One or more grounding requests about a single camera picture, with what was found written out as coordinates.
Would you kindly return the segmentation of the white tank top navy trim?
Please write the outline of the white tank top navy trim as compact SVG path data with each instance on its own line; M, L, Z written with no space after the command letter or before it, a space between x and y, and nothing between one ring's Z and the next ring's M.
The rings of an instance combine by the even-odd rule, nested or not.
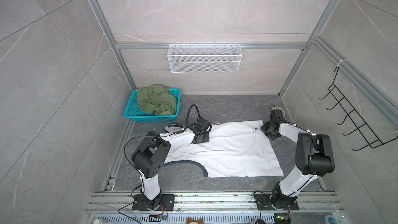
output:
M188 162L207 177L283 176L262 120L226 122L212 127L209 142L172 147L165 165Z

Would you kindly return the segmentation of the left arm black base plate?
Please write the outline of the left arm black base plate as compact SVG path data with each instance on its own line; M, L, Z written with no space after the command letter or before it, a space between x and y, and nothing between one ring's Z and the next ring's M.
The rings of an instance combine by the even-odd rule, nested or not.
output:
M175 195L160 193L153 200L144 195L135 195L132 210L135 211L172 211L175 204Z

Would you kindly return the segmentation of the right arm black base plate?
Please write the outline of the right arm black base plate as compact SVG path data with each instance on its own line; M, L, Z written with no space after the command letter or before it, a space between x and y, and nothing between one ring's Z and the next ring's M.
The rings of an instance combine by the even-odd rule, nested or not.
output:
M260 211L298 211L297 197L286 197L284 195L274 196L256 192L254 194L257 209Z

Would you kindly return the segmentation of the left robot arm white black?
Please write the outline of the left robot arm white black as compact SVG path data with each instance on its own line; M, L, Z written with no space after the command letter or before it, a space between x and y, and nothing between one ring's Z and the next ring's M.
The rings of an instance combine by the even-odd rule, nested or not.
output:
M209 142L212 124L199 117L193 124L171 123L165 133L149 132L131 156L133 167L140 174L142 193L149 201L161 197L158 173L172 148Z

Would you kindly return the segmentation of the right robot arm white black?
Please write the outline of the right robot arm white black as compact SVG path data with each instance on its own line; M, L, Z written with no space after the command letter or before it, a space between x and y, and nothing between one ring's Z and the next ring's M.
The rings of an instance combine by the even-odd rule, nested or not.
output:
M316 134L288 122L278 108L270 111L270 121L261 127L261 131L270 140L283 136L296 143L295 167L275 185L270 196L274 209L283 210L291 206L312 181L334 171L334 156L328 135Z

